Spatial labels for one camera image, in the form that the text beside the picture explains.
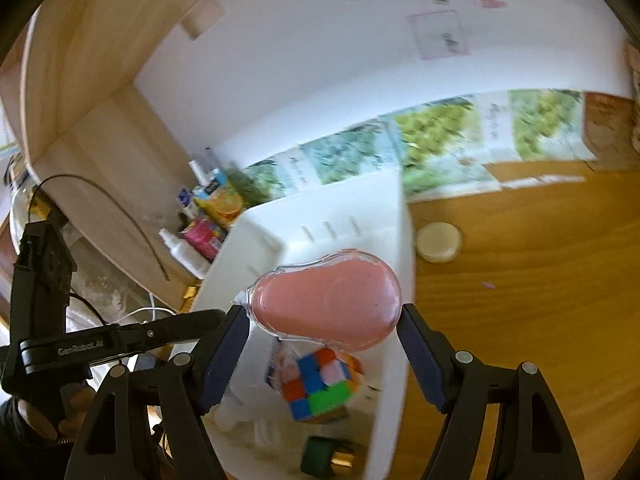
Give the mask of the person's left hand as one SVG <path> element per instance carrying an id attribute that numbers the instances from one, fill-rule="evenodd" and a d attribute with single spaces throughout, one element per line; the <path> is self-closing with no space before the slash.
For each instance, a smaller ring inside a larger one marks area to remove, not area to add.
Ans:
<path id="1" fill-rule="evenodd" d="M 80 433 L 82 424 L 93 404 L 96 390 L 90 386 L 76 387 L 73 394 L 68 398 L 68 416 L 57 425 L 52 424 L 46 416 L 25 400 L 18 400 L 18 412 L 27 425 L 35 431 L 38 436 L 46 440 L 55 441 L 58 438 L 75 440 Z"/>

